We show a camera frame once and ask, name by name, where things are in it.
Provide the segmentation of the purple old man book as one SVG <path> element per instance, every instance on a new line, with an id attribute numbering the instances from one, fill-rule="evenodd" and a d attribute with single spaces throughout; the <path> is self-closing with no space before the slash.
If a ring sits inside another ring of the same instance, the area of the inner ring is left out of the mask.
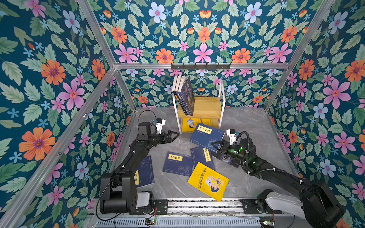
<path id="1" fill-rule="evenodd" d="M 180 82 L 178 84 L 178 88 L 177 88 L 177 94 L 180 98 L 180 101 L 181 103 L 184 105 L 184 109 L 185 109 L 185 115 L 188 116 L 190 113 L 189 113 L 189 108 L 188 108 L 188 105 L 187 105 L 187 102 L 182 94 L 182 87 L 183 87 L 183 81 L 185 79 L 185 76 L 182 76 L 181 79 L 180 79 Z"/>
<path id="2" fill-rule="evenodd" d="M 192 116 L 194 114 L 194 92 L 192 89 L 191 81 L 188 77 L 185 76 L 185 79 L 183 81 L 183 88 L 182 88 L 182 94 L 187 102 L 188 108 L 189 108 L 189 116 Z"/>

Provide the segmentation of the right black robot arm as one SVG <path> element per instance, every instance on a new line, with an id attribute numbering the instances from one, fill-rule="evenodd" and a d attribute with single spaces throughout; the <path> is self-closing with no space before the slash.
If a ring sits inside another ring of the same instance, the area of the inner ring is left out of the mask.
<path id="1" fill-rule="evenodd" d="M 304 218 L 314 228 L 335 228 L 345 214 L 344 209 L 331 191 L 321 180 L 310 181 L 278 169 L 256 154 L 256 146 L 251 139 L 242 139 L 231 145 L 222 140 L 213 142 L 218 153 L 238 162 L 250 176 L 269 181 L 297 197 Z"/>

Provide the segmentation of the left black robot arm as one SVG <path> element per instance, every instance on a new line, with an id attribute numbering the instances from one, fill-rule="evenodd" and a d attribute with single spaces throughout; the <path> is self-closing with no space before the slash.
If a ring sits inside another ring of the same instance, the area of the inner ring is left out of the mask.
<path id="1" fill-rule="evenodd" d="M 130 144 L 126 158 L 112 172 L 102 175 L 98 201 L 102 214 L 135 212 L 138 201 L 135 173 L 138 166 L 152 147 L 171 143 L 179 137 L 178 132 L 171 130 L 151 133 L 152 126 L 149 122 L 139 123 L 138 134 Z"/>

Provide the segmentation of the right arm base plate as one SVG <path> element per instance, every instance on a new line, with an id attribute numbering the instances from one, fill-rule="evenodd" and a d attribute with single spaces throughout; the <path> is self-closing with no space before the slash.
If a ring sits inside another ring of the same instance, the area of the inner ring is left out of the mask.
<path id="1" fill-rule="evenodd" d="M 280 210 L 273 210 L 263 199 L 241 199 L 245 214 L 283 214 Z"/>

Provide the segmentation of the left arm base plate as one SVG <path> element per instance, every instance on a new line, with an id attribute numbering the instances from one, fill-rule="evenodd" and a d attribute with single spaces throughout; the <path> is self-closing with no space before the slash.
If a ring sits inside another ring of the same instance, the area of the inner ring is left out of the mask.
<path id="1" fill-rule="evenodd" d="M 168 211 L 168 203 L 167 199 L 155 199 L 152 208 L 142 207 L 137 209 L 135 212 L 130 212 L 129 215 L 167 215 Z"/>

